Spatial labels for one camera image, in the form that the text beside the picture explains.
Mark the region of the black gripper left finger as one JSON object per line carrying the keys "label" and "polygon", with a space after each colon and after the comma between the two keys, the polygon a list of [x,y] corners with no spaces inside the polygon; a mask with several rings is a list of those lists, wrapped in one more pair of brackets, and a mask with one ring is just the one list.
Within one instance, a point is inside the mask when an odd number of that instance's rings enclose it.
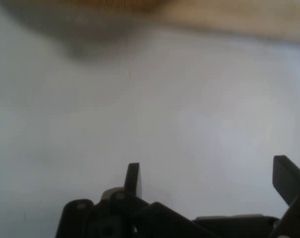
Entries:
{"label": "black gripper left finger", "polygon": [[212,238],[214,234],[159,202],[141,199],[140,164],[130,163],[124,185],[106,190],[94,204],[64,206],[58,238]]}

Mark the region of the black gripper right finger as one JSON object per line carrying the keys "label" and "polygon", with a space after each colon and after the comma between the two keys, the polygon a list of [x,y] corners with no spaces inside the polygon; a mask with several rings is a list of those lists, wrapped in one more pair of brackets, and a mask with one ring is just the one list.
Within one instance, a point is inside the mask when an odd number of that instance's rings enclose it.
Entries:
{"label": "black gripper right finger", "polygon": [[288,209],[270,237],[300,238],[300,168],[285,155],[274,156],[272,183]]}

